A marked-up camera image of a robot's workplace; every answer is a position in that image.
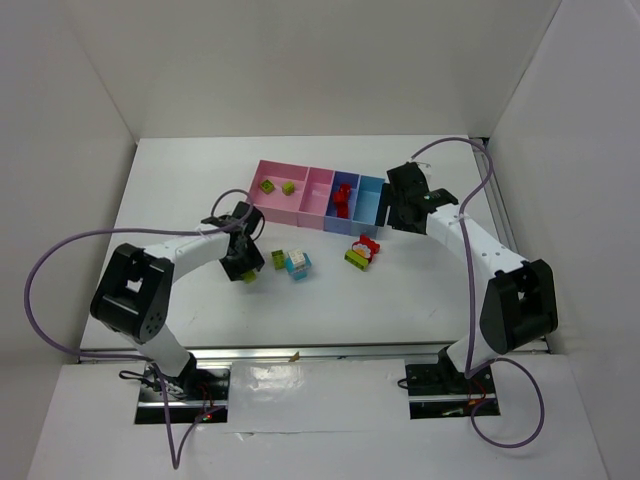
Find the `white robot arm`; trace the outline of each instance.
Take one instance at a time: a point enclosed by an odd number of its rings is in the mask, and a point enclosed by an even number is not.
[[[210,217],[196,231],[223,227],[247,214],[239,202],[230,216]],[[145,357],[153,359],[172,383],[192,390],[206,375],[166,325],[171,286],[206,263],[219,260],[231,281],[260,270],[264,259],[251,234],[262,213],[253,208],[247,219],[229,232],[177,237],[139,248],[120,245],[113,253],[91,302],[91,315],[118,332]]]
[[[387,172],[376,225],[426,234],[467,262],[460,208],[445,189],[430,191],[416,163]],[[558,327],[551,268],[512,252],[465,215],[473,261],[475,342],[469,371]],[[469,335],[443,349],[439,362],[451,375],[466,373]]]

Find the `white backdrop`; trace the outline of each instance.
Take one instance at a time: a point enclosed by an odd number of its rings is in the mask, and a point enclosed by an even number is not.
[[[638,475],[640,2],[565,0],[491,139],[612,480]]]
[[[137,137],[488,136],[559,0],[65,0]]]
[[[26,476],[63,362],[27,324],[27,272],[62,238],[113,224],[133,147],[57,2],[1,2],[2,478]],[[42,326],[62,343],[79,344],[106,245],[61,252],[35,285]]]

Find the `sorting tray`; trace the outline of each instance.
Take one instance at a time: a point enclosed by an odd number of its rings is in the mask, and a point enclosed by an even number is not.
[[[275,186],[269,194],[260,189],[267,179]],[[282,193],[286,182],[295,186],[288,196]],[[383,178],[356,173],[260,160],[249,193],[269,222],[375,238],[376,213],[384,182]],[[343,183],[351,186],[349,218],[338,218],[331,201],[333,192]]]

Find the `cable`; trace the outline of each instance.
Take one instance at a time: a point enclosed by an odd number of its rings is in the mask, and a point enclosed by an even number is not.
[[[33,328],[35,330],[35,332],[38,334],[38,336],[42,340],[44,340],[48,345],[50,345],[51,347],[61,351],[62,353],[66,353],[67,355],[72,355],[74,357],[109,358],[109,359],[126,359],[126,360],[150,361],[151,360],[150,358],[144,357],[142,355],[131,355],[131,354],[121,354],[121,353],[83,352],[80,349],[73,349],[73,348],[65,347],[64,345],[61,345],[58,342],[56,342],[55,340],[53,340],[51,337],[49,337],[40,328],[40,325],[38,325],[38,322],[36,321],[35,316],[33,314],[33,309],[32,309],[32,306],[31,306],[31,288],[33,286],[33,280],[35,279],[36,274],[38,273],[38,271],[40,270],[40,268],[42,267],[44,262],[46,262],[47,259],[51,255],[56,253],[58,250],[60,250],[65,245],[68,245],[68,244],[70,244],[72,242],[75,242],[76,240],[81,240],[83,238],[95,237],[97,235],[111,235],[111,234],[114,234],[114,233],[147,233],[147,234],[151,234],[151,235],[174,235],[174,236],[185,236],[185,237],[197,237],[197,236],[200,236],[200,235],[213,235],[213,234],[219,233],[219,232],[231,231],[234,228],[236,228],[238,225],[240,225],[242,222],[244,222],[247,218],[249,218],[249,215],[251,214],[251,211],[253,210],[253,200],[251,199],[249,194],[247,192],[245,192],[244,190],[240,190],[238,188],[234,188],[232,190],[227,190],[222,195],[220,195],[218,200],[216,200],[216,203],[214,204],[214,208],[212,209],[212,211],[215,209],[215,207],[218,205],[218,203],[220,203],[220,200],[222,200],[227,195],[230,195],[231,193],[243,193],[243,194],[245,194],[247,196],[247,200],[249,201],[250,208],[249,208],[249,210],[247,210],[247,213],[245,213],[241,218],[231,222],[229,225],[225,225],[224,227],[215,228],[213,230],[207,230],[207,231],[204,231],[204,232],[194,231],[194,230],[161,230],[161,229],[155,229],[155,228],[128,228],[128,227],[125,227],[125,228],[106,228],[106,229],[90,230],[88,232],[78,233],[76,235],[72,235],[72,236],[70,236],[70,237],[68,237],[68,238],[56,243],[53,247],[51,247],[49,250],[47,250],[36,261],[35,265],[31,269],[31,271],[29,272],[29,275],[27,276],[27,280],[26,280],[25,285],[24,285],[24,298],[23,298],[24,311],[25,311],[25,313],[27,315],[27,319],[29,320],[29,324],[31,325],[31,328]]]
[[[511,365],[515,365],[516,367],[518,367],[520,370],[522,370],[524,372],[524,374],[529,378],[529,380],[531,380],[531,384],[533,385],[533,388],[535,388],[535,390],[536,390],[536,396],[538,397],[538,403],[540,405],[540,420],[538,421],[538,426],[536,427],[535,431],[528,438],[522,440],[521,442],[517,442],[517,443],[500,443],[500,442],[496,442],[495,440],[490,439],[484,433],[482,433],[480,431],[480,429],[478,428],[478,425],[476,425],[476,413],[477,413],[477,411],[478,411],[478,409],[480,407],[485,405],[487,402],[493,401],[493,399],[487,399],[487,400],[485,400],[483,402],[477,403],[476,406],[473,407],[473,410],[471,410],[471,415],[470,415],[471,425],[473,425],[473,429],[480,436],[480,438],[482,438],[485,442],[493,445],[494,447],[499,447],[499,448],[520,448],[520,447],[524,447],[525,445],[529,445],[531,442],[533,442],[538,437],[538,435],[540,435],[540,432],[542,431],[542,427],[544,426],[544,419],[545,419],[545,416],[546,416],[546,412],[545,412],[545,408],[544,408],[544,399],[542,398],[542,392],[540,391],[540,387],[538,386],[538,382],[536,382],[535,378],[533,378],[533,375],[531,375],[531,373],[526,368],[524,368],[522,365],[520,365],[518,362],[516,362],[514,360],[511,360],[510,358],[505,358],[505,357],[496,358],[491,363],[495,363],[495,362],[507,362],[507,363],[510,363]]]
[[[474,142],[473,140],[469,140],[467,138],[462,137],[446,137],[441,138],[440,140],[436,140],[435,142],[431,142],[429,145],[422,147],[416,153],[411,155],[411,159],[415,160],[420,154],[425,152],[426,150],[435,147],[436,145],[440,145],[441,143],[446,142],[462,142],[468,145],[471,145],[474,148],[480,150],[484,156],[487,158],[487,163],[489,164],[489,168],[487,169],[487,174],[482,179],[480,184],[474,188],[469,195],[462,201],[460,204],[460,229],[462,230],[462,239],[464,241],[464,251],[465,256],[467,258],[467,275],[468,275],[468,283],[469,283],[469,348],[467,349],[467,362],[464,367],[464,376],[469,379],[475,375],[475,373],[479,370],[471,372],[471,361],[473,358],[473,348],[476,341],[476,291],[475,291],[475,274],[473,271],[473,255],[471,253],[471,242],[469,240],[469,232],[467,231],[467,226],[464,221],[464,212],[467,208],[469,202],[475,197],[478,192],[480,192],[487,183],[489,183],[489,179],[494,173],[493,170],[493,158],[491,154],[484,148],[484,145],[481,145],[478,142]]]
[[[256,235],[256,238],[253,239],[254,242],[257,242],[258,239],[260,238],[260,235],[262,235],[262,231],[264,230],[265,223],[267,223],[267,221],[264,219],[264,217],[262,217],[262,226],[260,227],[260,231],[258,232],[258,235]]]
[[[83,232],[83,233],[78,233],[76,235],[72,235],[64,240],[61,240],[60,242],[56,243],[53,247],[51,247],[49,250],[47,250],[34,264],[34,266],[31,268],[31,271],[29,272],[29,275],[27,275],[27,279],[25,281],[24,284],[24,294],[23,294],[23,304],[24,304],[24,311],[25,314],[27,315],[27,319],[29,320],[29,325],[31,325],[31,328],[33,328],[33,330],[36,332],[36,334],[42,339],[44,340],[45,343],[47,343],[49,346],[55,348],[56,350],[59,350],[62,353],[65,353],[67,355],[72,355],[74,357],[85,357],[85,358],[104,358],[104,359],[113,359],[113,360],[122,360],[122,359],[126,359],[126,360],[144,360],[146,362],[152,362],[151,364],[153,365],[155,371],[156,371],[156,375],[158,376],[158,380],[160,383],[160,389],[162,390],[162,398],[164,401],[164,418],[165,418],[165,423],[166,423],[166,427],[167,427],[167,437],[169,440],[169,450],[171,451],[171,462],[173,465],[174,469],[178,469],[178,467],[180,466],[180,456],[182,455],[182,447],[184,446],[184,442],[187,439],[187,436],[189,435],[189,433],[191,433],[191,431],[196,427],[196,425],[198,423],[200,423],[200,421],[206,416],[209,415],[212,412],[215,412],[216,410],[222,408],[222,407],[215,407],[213,409],[210,409],[208,411],[206,411],[205,413],[203,413],[202,415],[198,415],[196,417],[196,419],[194,420],[193,424],[191,424],[191,426],[187,429],[187,431],[185,432],[184,436],[182,437],[182,440],[180,442],[180,446],[178,448],[178,454],[176,456],[175,453],[175,447],[173,444],[173,433],[171,431],[171,413],[169,410],[169,398],[168,398],[168,394],[167,394],[167,386],[165,384],[165,380],[164,380],[164,375],[162,374],[162,372],[160,371],[160,368],[153,363],[153,359],[145,357],[143,355],[132,355],[132,354],[121,354],[121,353],[94,353],[94,352],[85,352],[83,350],[80,349],[73,349],[73,348],[69,348],[69,347],[65,347],[64,345],[56,342],[55,340],[53,340],[50,336],[48,336],[44,330],[42,330],[42,328],[40,328],[40,325],[38,325],[38,322],[35,318],[35,315],[33,314],[33,308],[31,305],[31,289],[33,287],[33,281],[36,277],[36,274],[38,273],[38,271],[40,270],[40,268],[42,267],[42,265],[44,265],[44,263],[49,259],[49,257],[51,257],[51,255],[53,255],[54,253],[56,253],[58,250],[60,250],[62,247],[69,245],[70,243],[73,243],[77,240],[81,240],[83,238],[88,238],[88,237],[94,237],[97,235],[111,235],[114,233],[145,233],[145,234],[151,234],[151,235],[173,235],[173,236],[188,236],[188,237],[195,237],[195,236],[201,236],[201,235],[213,235],[216,233],[220,233],[220,232],[228,232],[231,231],[233,229],[235,229],[236,227],[238,227],[239,225],[241,225],[245,220],[247,220],[249,218],[249,215],[251,215],[251,212],[253,211],[253,200],[251,199],[251,196],[249,195],[249,193],[245,192],[244,190],[241,190],[239,188],[234,188],[231,190],[227,190],[226,192],[224,192],[222,195],[220,195],[218,197],[218,199],[215,201],[215,203],[213,204],[213,208],[211,209],[212,215],[213,212],[215,211],[216,207],[218,206],[218,204],[222,201],[223,198],[225,198],[226,196],[232,194],[232,193],[242,193],[246,196],[247,201],[249,202],[249,209],[247,210],[247,212],[239,219],[231,222],[229,225],[225,225],[224,227],[220,227],[220,228],[215,228],[213,230],[207,230],[207,231],[193,231],[193,230],[161,230],[161,229],[155,229],[155,228],[106,228],[106,229],[98,229],[98,230],[91,230],[88,232]]]
[[[475,341],[476,341],[476,290],[475,290],[475,277],[474,277],[475,274],[473,271],[473,255],[471,253],[471,241],[469,240],[469,232],[467,231],[467,226],[464,220],[464,212],[469,202],[473,199],[473,197],[475,197],[478,194],[478,192],[480,192],[485,187],[487,183],[489,183],[489,179],[494,174],[493,158],[491,157],[491,154],[487,151],[487,149],[484,148],[484,145],[478,142],[474,142],[473,140],[469,140],[468,138],[462,138],[462,137],[446,137],[446,138],[441,138],[440,140],[436,140],[435,142],[431,142],[430,144],[422,147],[416,153],[411,155],[411,160],[415,161],[415,159],[426,150],[429,150],[430,148],[435,147],[436,145],[440,145],[441,143],[447,143],[447,142],[461,142],[461,143],[466,143],[468,145],[471,145],[473,148],[476,148],[480,150],[480,152],[482,152],[482,154],[486,157],[487,163],[488,163],[487,174],[485,175],[485,177],[482,179],[480,184],[476,188],[474,188],[471,191],[471,193],[469,193],[469,195],[467,195],[466,198],[460,204],[460,213],[459,213],[460,230],[462,231],[462,240],[464,242],[464,251],[465,251],[465,257],[467,260],[467,276],[468,276],[468,285],[469,285],[469,347],[467,349],[467,361],[464,367],[464,376],[466,379],[470,379],[477,372],[491,365],[494,362],[500,361],[500,362],[511,363],[516,367],[518,367],[520,370],[522,370],[525,373],[525,375],[529,378],[529,380],[531,380],[531,383],[533,384],[536,390],[536,394],[538,395],[538,401],[540,402],[540,422],[538,423],[538,428],[536,428],[536,430],[533,432],[533,434],[531,434],[530,437],[523,440],[522,442],[518,442],[514,444],[499,443],[494,440],[491,440],[482,432],[480,432],[480,430],[478,429],[475,423],[475,413],[478,411],[478,408],[481,405],[485,404],[488,400],[478,403],[474,407],[474,409],[471,411],[471,423],[475,431],[480,436],[480,438],[490,443],[491,445],[494,445],[500,448],[520,448],[533,442],[542,431],[542,426],[544,425],[544,418],[545,418],[544,400],[542,399],[542,393],[540,392],[540,388],[538,387],[538,384],[533,378],[533,375],[531,375],[531,373],[529,373],[529,371],[526,368],[524,368],[522,365],[508,358],[497,358],[497,359],[485,362],[482,365],[471,370],[471,363],[473,361],[473,349],[475,347]]]

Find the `white table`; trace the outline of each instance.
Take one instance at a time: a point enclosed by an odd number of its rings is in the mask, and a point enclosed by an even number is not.
[[[395,384],[403,373],[398,360],[334,361],[329,376],[314,374],[326,368],[318,363],[284,363],[281,368],[296,369],[306,385],[275,382],[260,390],[250,382],[242,388],[242,378],[240,385],[232,382],[229,423],[197,427],[178,472],[164,426],[133,424],[138,386],[117,372],[140,365],[65,366],[29,479],[606,479],[567,358],[518,359],[537,378],[547,407],[540,437],[519,450],[484,443],[468,418],[409,420],[406,391]],[[493,371],[502,415],[478,423],[497,440],[522,440],[538,419],[533,389],[507,364]],[[256,394],[273,401],[251,403],[260,400]],[[274,415],[278,408],[286,413]],[[178,439],[186,428],[174,426]]]
[[[386,178],[419,147],[440,136],[261,137],[143,139],[133,162],[117,227],[191,229],[224,190],[249,189],[260,159],[326,167]],[[440,145],[421,161],[432,165],[431,185],[461,201],[479,182],[471,148]],[[225,202],[230,209],[241,196]],[[492,235],[485,195],[468,213]],[[332,345],[449,342],[467,330],[466,269],[428,237],[380,232],[381,253],[367,272],[344,260],[353,237],[267,224],[258,247],[266,265],[258,280],[229,282],[218,262],[173,287],[168,324],[187,347]],[[114,248],[144,246],[163,237],[114,235]],[[313,268],[294,283],[276,272],[273,250],[301,248]],[[129,348],[118,335],[90,319],[84,349]]]

